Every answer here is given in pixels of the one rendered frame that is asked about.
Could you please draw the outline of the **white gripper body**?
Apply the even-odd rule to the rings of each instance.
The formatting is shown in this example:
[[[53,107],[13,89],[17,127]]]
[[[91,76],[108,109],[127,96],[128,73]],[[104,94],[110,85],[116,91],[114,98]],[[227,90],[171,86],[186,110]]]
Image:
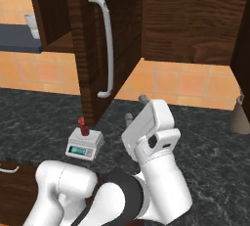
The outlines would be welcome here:
[[[134,148],[141,137],[150,138],[157,131],[173,129],[174,124],[174,118],[164,100],[149,101],[121,135],[124,147],[132,160],[137,160]]]

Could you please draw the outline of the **white digital scale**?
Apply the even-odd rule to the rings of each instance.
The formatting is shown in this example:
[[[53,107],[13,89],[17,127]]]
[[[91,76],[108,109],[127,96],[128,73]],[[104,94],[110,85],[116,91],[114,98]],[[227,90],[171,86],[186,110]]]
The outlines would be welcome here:
[[[65,154],[71,158],[93,161],[103,144],[101,131],[91,130],[87,136],[83,136],[80,128],[76,127],[68,138]]]

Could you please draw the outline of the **dark wood open cabinet door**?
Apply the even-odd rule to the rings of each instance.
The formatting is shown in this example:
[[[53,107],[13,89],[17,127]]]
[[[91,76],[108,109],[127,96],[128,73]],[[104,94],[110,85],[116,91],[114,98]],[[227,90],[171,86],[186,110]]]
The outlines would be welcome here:
[[[83,116],[98,123],[141,58],[143,0],[104,0],[110,14],[113,66],[108,65],[101,6],[67,0]]]

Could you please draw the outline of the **dark wood closed cabinet door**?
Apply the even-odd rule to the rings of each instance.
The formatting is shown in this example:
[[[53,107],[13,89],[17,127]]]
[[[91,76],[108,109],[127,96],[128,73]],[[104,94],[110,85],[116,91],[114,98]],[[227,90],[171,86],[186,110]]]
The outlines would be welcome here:
[[[144,0],[148,61],[227,66],[246,0]]]

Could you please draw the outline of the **dark wood cabinet door edge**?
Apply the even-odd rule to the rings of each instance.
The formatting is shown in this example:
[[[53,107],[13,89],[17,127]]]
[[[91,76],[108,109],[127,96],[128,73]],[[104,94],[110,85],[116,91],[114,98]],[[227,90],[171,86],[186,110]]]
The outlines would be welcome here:
[[[246,0],[230,68],[244,94],[242,108],[250,122],[250,0]]]

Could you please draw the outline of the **dark wood cabinet body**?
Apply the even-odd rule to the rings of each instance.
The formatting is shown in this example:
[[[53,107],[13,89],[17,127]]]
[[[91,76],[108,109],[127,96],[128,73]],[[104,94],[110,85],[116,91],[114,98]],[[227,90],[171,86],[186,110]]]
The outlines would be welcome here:
[[[67,0],[31,0],[45,52],[73,53]]]

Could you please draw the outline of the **small red object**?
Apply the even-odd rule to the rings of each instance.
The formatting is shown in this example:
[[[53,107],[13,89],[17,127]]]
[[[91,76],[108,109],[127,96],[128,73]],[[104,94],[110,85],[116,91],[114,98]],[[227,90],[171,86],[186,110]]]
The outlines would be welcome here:
[[[85,119],[83,116],[78,118],[78,123],[80,126],[80,131],[83,136],[88,136],[90,134],[89,127],[85,124]]]

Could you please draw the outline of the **beige conical pot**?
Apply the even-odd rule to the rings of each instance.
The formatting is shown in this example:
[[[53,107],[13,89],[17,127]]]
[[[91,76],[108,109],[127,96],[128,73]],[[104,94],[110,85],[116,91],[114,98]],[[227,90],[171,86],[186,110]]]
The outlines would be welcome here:
[[[230,117],[229,128],[239,134],[250,134],[250,122],[242,108],[240,96],[236,98],[236,103]]]

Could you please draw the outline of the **white cup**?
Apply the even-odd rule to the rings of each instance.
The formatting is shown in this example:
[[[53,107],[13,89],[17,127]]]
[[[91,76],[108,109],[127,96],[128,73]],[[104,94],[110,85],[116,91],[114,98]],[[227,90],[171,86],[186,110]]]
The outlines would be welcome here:
[[[25,21],[30,29],[30,32],[33,36],[34,39],[39,39],[40,35],[39,35],[39,30],[38,30],[38,26],[37,26],[37,22],[36,22],[36,18],[34,14],[27,14],[24,16]]]

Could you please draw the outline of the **dark wood drawer front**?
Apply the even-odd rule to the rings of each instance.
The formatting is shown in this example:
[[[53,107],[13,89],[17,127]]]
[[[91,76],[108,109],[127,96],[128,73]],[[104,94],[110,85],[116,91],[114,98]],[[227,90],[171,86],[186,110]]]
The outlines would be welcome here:
[[[0,160],[0,224],[22,226],[37,198],[36,166]]]

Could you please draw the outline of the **grey wall shelf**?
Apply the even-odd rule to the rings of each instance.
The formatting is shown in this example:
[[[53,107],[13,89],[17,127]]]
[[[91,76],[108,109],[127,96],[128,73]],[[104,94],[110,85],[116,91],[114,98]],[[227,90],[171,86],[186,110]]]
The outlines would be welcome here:
[[[0,23],[0,51],[40,54],[43,49],[27,25]]]

